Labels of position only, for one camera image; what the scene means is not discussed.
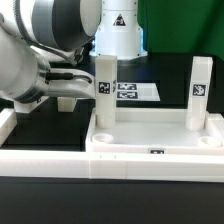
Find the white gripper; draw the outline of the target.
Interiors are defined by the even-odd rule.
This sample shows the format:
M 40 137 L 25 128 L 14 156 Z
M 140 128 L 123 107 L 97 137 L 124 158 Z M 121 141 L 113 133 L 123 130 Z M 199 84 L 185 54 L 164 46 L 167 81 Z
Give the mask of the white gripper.
M 95 77 L 76 69 L 53 69 L 45 79 L 45 88 L 35 87 L 14 102 L 18 113 L 29 114 L 48 98 L 67 97 L 87 99 L 95 97 Z

